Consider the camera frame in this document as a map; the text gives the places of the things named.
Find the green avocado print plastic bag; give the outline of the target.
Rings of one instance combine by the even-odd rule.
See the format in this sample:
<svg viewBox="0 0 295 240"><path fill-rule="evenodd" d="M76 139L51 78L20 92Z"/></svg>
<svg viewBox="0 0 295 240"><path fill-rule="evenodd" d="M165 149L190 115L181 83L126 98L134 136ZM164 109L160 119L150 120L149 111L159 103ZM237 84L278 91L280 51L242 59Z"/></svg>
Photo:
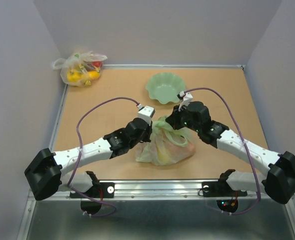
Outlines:
<svg viewBox="0 0 295 240"><path fill-rule="evenodd" d="M169 166L183 161L196 152L191 134L186 128L174 130L166 117L152 123L150 142L136 146L135 160L155 166Z"/></svg>

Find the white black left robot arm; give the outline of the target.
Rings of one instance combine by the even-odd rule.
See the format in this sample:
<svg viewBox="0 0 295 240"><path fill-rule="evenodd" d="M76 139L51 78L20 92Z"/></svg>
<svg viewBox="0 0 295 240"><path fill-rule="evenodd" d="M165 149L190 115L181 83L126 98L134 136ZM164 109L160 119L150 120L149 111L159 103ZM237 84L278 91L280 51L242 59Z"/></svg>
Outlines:
<svg viewBox="0 0 295 240"><path fill-rule="evenodd" d="M136 117L126 127L83 147L56 152L49 148L40 150L24 171L34 198L41 201L65 191L76 183L69 182L75 168L127 154L137 144L149 142L151 133L152 121Z"/></svg>

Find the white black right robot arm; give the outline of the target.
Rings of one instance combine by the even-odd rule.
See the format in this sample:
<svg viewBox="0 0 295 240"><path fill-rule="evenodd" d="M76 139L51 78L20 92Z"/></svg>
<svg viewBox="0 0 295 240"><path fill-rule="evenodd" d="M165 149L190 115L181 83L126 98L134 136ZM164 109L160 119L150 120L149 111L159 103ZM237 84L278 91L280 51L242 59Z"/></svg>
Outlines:
<svg viewBox="0 0 295 240"><path fill-rule="evenodd" d="M256 174L229 169L209 191L228 196L234 191L260 191L279 204L287 204L295 193L295 155L277 153L241 137L228 126L211 119L209 109L200 101L187 106L176 105L165 121L174 129L188 128L200 140L253 164Z"/></svg>

